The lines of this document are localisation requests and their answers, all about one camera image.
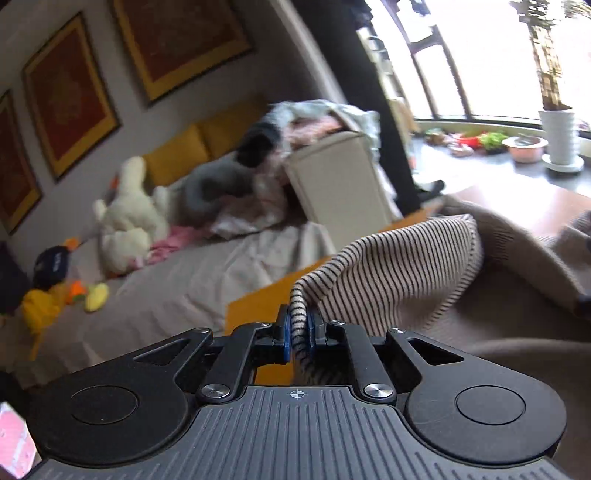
striped fabric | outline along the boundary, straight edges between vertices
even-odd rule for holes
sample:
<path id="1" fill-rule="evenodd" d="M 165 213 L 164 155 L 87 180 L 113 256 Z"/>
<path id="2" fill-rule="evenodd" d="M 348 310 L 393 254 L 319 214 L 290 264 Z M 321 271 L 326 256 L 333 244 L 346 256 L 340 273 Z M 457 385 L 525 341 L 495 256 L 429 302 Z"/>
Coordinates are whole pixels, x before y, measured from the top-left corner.
<path id="1" fill-rule="evenodd" d="M 376 336 L 393 326 L 424 329 L 462 295 L 482 258 L 474 218 L 457 215 L 361 238 L 299 279 L 290 298 L 292 343 L 306 381 L 322 384 L 336 374 L 311 363 L 309 310 Z"/>

gray wall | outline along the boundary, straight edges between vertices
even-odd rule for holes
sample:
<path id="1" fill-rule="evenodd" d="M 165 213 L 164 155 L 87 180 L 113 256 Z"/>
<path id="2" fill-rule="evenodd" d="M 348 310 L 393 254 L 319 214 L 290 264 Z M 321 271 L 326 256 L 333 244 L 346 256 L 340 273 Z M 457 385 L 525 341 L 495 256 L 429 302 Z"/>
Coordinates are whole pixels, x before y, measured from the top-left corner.
<path id="1" fill-rule="evenodd" d="M 150 108 L 135 81 L 107 0 L 17 0 L 0 12 L 0 92 L 12 89 L 22 137 L 44 195 L 9 240 L 28 273 L 43 249 L 93 224 L 92 202 L 105 194 L 126 158 L 151 151 L 190 122 L 256 92 L 271 101 L 316 96 L 309 75 L 294 67 L 301 59 L 292 61 L 294 49 L 275 23 L 267 0 L 236 0 L 235 4 L 256 51 L 192 81 Z M 122 126 L 55 183 L 28 113 L 20 75 L 39 47 L 80 10 Z"/>

floor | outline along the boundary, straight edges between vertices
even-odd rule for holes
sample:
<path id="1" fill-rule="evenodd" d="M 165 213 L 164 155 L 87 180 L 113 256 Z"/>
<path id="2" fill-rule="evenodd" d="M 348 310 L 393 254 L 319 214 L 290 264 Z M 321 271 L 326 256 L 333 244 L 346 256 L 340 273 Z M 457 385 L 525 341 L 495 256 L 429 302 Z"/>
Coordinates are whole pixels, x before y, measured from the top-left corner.
<path id="1" fill-rule="evenodd" d="M 443 180 L 444 193 L 456 193 L 481 180 L 497 181 L 503 187 L 508 175 L 521 174 L 542 183 L 550 183 L 572 192 L 591 197 L 591 164 L 586 162 L 578 174 L 564 174 L 548 170 L 543 162 L 518 164 L 508 153 L 470 157 L 452 157 L 445 147 L 430 147 L 422 140 L 415 140 L 418 174 L 415 181 Z"/>

window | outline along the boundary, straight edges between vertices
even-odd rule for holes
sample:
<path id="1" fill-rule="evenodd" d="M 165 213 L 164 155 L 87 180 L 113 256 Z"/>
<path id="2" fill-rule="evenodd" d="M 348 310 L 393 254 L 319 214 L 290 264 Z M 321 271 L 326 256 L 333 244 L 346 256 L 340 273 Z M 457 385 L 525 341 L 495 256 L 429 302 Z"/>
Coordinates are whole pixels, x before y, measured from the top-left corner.
<path id="1" fill-rule="evenodd" d="M 559 7 L 561 0 L 555 1 Z M 382 0 L 366 3 L 400 81 L 399 93 L 417 118 L 539 124 L 542 101 L 528 29 L 508 0 L 428 0 L 431 15 L 425 17 L 410 0 L 385 0 L 388 8 Z M 394 15 L 393 5 L 399 9 Z M 588 18 L 563 19 L 552 31 L 563 68 L 563 102 L 587 122 L 589 31 Z"/>

red bowl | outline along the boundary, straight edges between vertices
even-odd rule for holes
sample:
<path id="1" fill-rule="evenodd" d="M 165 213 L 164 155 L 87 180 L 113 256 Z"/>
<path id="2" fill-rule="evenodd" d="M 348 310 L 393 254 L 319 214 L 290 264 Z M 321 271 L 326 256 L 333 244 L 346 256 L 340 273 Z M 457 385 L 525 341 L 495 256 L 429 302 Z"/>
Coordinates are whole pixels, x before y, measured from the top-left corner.
<path id="1" fill-rule="evenodd" d="M 456 136 L 456 138 L 460 145 L 467 145 L 468 147 L 474 149 L 481 147 L 480 140 L 478 140 L 478 137 L 464 137 L 463 134 L 459 134 Z"/>

